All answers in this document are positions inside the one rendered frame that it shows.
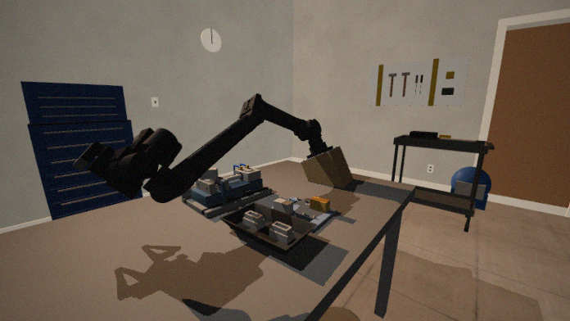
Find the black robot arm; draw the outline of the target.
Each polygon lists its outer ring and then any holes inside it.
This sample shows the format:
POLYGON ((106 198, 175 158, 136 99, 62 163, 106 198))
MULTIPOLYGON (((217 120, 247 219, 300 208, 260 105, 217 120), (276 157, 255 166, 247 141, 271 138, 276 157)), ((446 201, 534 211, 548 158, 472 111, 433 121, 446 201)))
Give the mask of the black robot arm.
POLYGON ((327 145, 320 137, 321 126, 316 119, 298 119, 271 106, 257 93, 244 102, 239 121, 231 124, 173 169, 169 166, 181 151, 182 145, 169 130, 163 128, 155 132, 151 128, 142 130, 133 139, 131 147, 115 150, 107 162, 117 161, 124 156, 118 164, 121 176, 129 181, 149 179, 143 188, 150 192, 154 201, 166 203, 182 196, 213 164, 265 120, 290 129, 301 141, 309 140, 311 155, 307 159, 333 149, 333 146, 325 149, 327 145), (158 165, 161 165, 159 170, 158 165))

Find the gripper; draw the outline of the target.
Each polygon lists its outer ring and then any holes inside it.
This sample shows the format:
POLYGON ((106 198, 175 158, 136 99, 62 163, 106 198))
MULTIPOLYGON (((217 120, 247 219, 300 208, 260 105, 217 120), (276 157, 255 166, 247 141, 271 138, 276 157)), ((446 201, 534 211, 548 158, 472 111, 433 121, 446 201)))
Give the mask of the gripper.
POLYGON ((87 171, 91 171, 102 179, 105 179, 106 185, 114 188, 127 198, 135 198, 145 179, 129 181, 123 178, 118 168, 118 164, 123 157, 119 160, 107 162, 114 152, 115 150, 113 148, 109 146, 104 147, 101 143, 94 142, 80 156, 73 166, 78 170, 83 171, 84 168, 97 156, 97 154, 100 154, 94 162, 87 167, 87 171))

